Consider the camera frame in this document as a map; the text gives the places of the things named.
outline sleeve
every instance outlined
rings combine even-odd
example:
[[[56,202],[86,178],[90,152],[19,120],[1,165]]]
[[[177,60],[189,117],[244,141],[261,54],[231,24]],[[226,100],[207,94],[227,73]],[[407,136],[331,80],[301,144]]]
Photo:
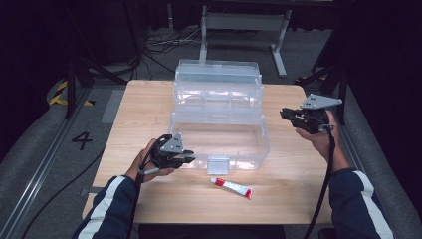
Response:
[[[339,170],[329,181],[332,224],[338,238],[394,238],[382,206],[367,176],[358,170]]]
[[[96,195],[93,208],[72,238],[125,238],[131,229],[130,215],[135,198],[133,179],[113,177]]]

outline clear plastic container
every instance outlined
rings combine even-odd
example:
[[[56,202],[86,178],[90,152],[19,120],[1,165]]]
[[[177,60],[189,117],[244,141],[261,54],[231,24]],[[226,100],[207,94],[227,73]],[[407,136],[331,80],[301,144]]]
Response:
[[[258,169],[270,151],[257,63],[181,60],[169,132],[196,159],[187,168],[228,174]]]

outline person's left hand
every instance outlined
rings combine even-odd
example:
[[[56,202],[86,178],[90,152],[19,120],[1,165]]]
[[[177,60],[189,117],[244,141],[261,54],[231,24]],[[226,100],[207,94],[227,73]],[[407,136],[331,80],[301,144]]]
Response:
[[[129,170],[126,172],[126,174],[125,174],[126,176],[129,176],[133,180],[136,180],[137,168],[138,168],[139,164],[141,163],[141,161],[143,160],[143,158],[145,157],[145,155],[147,154],[147,152],[149,151],[149,149],[154,144],[154,142],[155,142],[155,139],[153,138],[149,142],[148,146],[140,151],[140,153],[134,159],[134,161],[133,161],[132,165],[130,166]],[[149,169],[155,167],[154,164],[152,164],[152,162],[150,162],[150,157],[146,160],[146,162],[149,162],[149,163],[146,164],[145,170],[149,170]],[[143,178],[143,182],[148,182],[148,181],[154,179],[156,176],[166,176],[166,175],[174,172],[174,170],[175,170],[174,168],[160,169],[157,172],[151,173],[149,175],[145,175],[145,177]]]

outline gray floor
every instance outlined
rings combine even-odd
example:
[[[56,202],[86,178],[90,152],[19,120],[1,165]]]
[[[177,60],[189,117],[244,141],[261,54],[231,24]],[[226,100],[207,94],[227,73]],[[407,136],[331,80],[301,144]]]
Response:
[[[163,29],[158,34],[167,32],[172,31]],[[277,39],[277,35],[273,33],[248,34],[248,37],[235,33],[216,33],[208,40],[208,59],[257,62],[264,84],[291,85],[297,77],[311,73],[311,67],[329,34],[330,31],[288,31],[282,47],[282,58],[288,72],[288,76],[284,79],[278,77],[269,51],[270,44]],[[169,53],[154,55],[154,59],[174,70],[179,59],[199,57],[199,44],[195,41],[189,45],[179,46]],[[148,58],[144,58],[144,61],[145,63],[138,67],[134,78],[164,81],[174,79],[174,73]],[[122,67],[108,68],[115,71]],[[317,84],[312,83],[306,86],[306,92],[315,93],[313,87],[317,87]],[[46,96],[46,101],[50,100],[56,88],[57,86],[52,87]],[[2,227],[7,225],[9,216],[13,215],[15,206],[38,166],[45,162],[46,154],[51,157],[52,163],[46,178],[40,181],[40,187],[35,188],[35,192],[38,192],[35,199],[26,203],[28,210],[22,212],[22,221],[17,221],[17,226],[14,227],[16,230],[5,238],[20,238],[42,205],[82,172],[102,151],[123,91],[123,86],[117,86],[110,80],[97,80],[92,89],[78,90],[80,101],[95,101],[94,106],[82,106],[78,108],[72,119],[64,120],[66,106],[52,105],[50,110],[22,135],[0,164],[0,225]],[[342,146],[348,157],[368,174],[377,189],[396,237],[422,238],[419,217],[389,168],[351,90],[347,92],[345,108],[346,126],[342,128]],[[58,132],[62,132],[63,137],[57,137]],[[83,132],[88,132],[89,138],[93,141],[88,142],[84,150],[81,150],[81,144],[72,142],[72,139]],[[82,210],[87,199],[86,191],[94,180],[98,164],[97,161],[44,209],[26,238],[71,237],[81,222]],[[320,228],[329,226],[317,226],[312,238],[317,238],[317,231]],[[307,225],[285,226],[288,239],[303,238],[306,229]]]

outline dark background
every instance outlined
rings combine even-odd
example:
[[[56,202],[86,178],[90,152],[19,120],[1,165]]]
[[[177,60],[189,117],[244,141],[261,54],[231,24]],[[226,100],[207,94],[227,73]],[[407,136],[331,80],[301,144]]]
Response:
[[[352,52],[347,55],[349,84],[391,168],[421,215],[422,17],[409,1],[366,2],[360,14],[347,15],[338,26],[339,17],[324,18],[322,10],[297,11],[290,24],[293,29],[336,26],[335,41],[327,46],[321,62],[335,64],[344,57],[343,49]],[[0,160],[48,110],[47,92],[63,78],[71,58],[81,55],[108,65],[132,57],[123,10],[115,4],[119,3],[0,1]],[[168,27],[165,5],[129,4],[137,29]],[[183,9],[173,9],[175,29],[199,24],[200,7]],[[192,17],[176,20],[177,15]],[[111,42],[118,42],[121,49],[114,49]]]

